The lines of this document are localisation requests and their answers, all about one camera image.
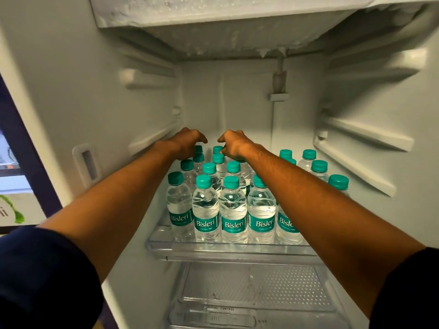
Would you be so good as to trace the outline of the person's right hand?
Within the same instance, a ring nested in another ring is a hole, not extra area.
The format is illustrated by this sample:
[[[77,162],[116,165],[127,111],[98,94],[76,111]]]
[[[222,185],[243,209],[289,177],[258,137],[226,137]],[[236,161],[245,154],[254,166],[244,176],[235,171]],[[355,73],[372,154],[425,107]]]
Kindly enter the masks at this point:
[[[242,130],[227,130],[217,142],[224,144],[221,152],[234,160],[251,162],[260,149],[260,145],[251,141]]]

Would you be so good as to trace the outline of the person's left hand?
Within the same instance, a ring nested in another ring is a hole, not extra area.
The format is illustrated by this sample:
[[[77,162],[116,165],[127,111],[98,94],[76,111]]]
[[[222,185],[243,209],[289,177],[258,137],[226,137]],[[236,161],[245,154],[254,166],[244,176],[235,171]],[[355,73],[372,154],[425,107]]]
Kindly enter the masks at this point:
[[[166,139],[164,145],[170,152],[170,156],[173,160],[186,160],[185,159],[185,128],[181,129],[174,136]]]

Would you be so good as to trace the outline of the person's right forearm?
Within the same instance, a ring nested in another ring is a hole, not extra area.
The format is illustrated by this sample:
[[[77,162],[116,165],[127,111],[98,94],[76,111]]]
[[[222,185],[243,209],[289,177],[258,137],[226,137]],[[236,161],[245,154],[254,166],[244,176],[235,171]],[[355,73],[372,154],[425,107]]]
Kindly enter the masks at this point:
[[[370,319],[387,275],[425,245],[261,145],[248,163]]]

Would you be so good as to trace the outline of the person's left forearm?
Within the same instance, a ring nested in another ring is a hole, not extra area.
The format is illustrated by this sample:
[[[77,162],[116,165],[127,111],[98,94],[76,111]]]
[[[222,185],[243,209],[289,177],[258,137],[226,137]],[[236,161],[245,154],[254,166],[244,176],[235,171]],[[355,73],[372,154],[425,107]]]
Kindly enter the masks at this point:
[[[140,158],[90,188],[38,225],[72,241],[104,282],[145,216],[182,147],[157,142]]]

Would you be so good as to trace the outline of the group of teal-capped water bottles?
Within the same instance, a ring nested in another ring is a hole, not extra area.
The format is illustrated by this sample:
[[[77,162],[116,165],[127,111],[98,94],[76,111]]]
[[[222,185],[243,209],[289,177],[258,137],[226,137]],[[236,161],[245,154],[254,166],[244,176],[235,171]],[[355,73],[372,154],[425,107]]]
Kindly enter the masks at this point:
[[[225,164],[223,147],[204,160],[201,145],[168,174],[171,240],[228,244],[309,245],[245,160]]]

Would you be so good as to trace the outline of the white drain fitting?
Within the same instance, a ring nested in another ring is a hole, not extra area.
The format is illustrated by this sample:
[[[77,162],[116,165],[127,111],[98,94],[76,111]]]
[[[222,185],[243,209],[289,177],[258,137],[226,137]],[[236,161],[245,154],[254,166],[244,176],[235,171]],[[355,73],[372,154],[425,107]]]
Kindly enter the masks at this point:
[[[277,58],[277,68],[272,75],[272,93],[269,94],[269,101],[271,103],[283,103],[289,98],[287,93],[287,78],[288,70],[284,68],[284,56]]]

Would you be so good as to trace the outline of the frosted freezer compartment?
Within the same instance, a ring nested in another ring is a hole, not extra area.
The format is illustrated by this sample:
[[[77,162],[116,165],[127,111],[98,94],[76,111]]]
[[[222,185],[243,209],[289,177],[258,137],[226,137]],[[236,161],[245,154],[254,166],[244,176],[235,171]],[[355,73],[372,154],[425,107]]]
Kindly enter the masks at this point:
[[[179,58],[238,59],[392,44],[439,26],[439,0],[90,0],[97,27]]]

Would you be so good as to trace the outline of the clear glass refrigerator shelf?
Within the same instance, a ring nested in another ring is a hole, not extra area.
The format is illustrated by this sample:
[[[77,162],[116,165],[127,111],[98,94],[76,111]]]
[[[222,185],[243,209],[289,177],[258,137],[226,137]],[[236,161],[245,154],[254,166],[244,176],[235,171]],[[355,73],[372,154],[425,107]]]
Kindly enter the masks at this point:
[[[323,266],[308,245],[199,243],[176,241],[168,216],[163,216],[145,242],[149,254],[157,260]]]

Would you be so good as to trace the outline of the clear crisper drawer cover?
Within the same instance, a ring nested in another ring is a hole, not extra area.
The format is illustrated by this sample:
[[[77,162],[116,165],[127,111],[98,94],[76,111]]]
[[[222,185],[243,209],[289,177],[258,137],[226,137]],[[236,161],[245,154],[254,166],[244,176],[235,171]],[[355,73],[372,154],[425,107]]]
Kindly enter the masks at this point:
[[[351,329],[320,266],[190,262],[174,292],[168,329]]]

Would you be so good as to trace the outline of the white refrigerator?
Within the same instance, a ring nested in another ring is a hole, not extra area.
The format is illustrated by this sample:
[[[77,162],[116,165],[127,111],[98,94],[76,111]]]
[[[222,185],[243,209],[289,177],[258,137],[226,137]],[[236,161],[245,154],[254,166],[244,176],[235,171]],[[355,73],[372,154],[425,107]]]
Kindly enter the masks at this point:
[[[423,35],[335,52],[238,59],[179,58],[151,37],[97,27],[90,0],[0,0],[0,74],[63,206],[84,193],[72,149],[97,150],[104,179],[182,127],[208,138],[242,130],[278,155],[305,149],[349,178],[353,200],[439,248],[439,26]],[[271,103],[277,58],[288,70]],[[145,242],[168,216],[167,178],[103,283],[117,329],[168,329],[186,261],[157,260]],[[351,329],[368,321],[325,265]]]

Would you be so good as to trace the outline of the dark blue left sleeve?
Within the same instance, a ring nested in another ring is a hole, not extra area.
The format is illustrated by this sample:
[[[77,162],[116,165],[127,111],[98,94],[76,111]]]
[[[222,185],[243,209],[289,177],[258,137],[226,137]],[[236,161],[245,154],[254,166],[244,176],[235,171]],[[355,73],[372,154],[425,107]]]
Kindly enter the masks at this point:
[[[0,237],[0,329],[93,329],[104,296],[73,242],[38,227]]]

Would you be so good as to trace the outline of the dark blue sleeve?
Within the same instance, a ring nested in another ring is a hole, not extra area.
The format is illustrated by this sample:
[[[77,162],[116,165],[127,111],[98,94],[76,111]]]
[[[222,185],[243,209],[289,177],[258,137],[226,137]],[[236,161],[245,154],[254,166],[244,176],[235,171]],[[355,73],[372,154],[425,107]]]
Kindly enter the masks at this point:
[[[73,242],[38,227],[0,237],[0,329],[93,329],[104,296]]]
[[[389,273],[369,329],[439,329],[439,249],[421,250]]]

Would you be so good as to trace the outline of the dark blue right sleeve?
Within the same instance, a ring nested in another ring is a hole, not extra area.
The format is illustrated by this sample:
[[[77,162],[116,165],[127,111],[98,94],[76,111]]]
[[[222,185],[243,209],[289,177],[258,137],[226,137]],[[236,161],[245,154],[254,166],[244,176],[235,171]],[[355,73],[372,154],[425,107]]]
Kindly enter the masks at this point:
[[[369,329],[439,329],[439,249],[421,250],[389,273]]]

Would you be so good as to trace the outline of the white door switch panel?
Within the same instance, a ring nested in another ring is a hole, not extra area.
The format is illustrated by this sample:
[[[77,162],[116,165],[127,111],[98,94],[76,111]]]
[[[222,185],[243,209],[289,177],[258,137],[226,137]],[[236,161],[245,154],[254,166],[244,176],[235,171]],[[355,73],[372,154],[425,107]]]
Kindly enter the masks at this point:
[[[85,189],[89,189],[102,180],[102,169],[98,160],[97,150],[89,143],[76,145],[72,156]]]

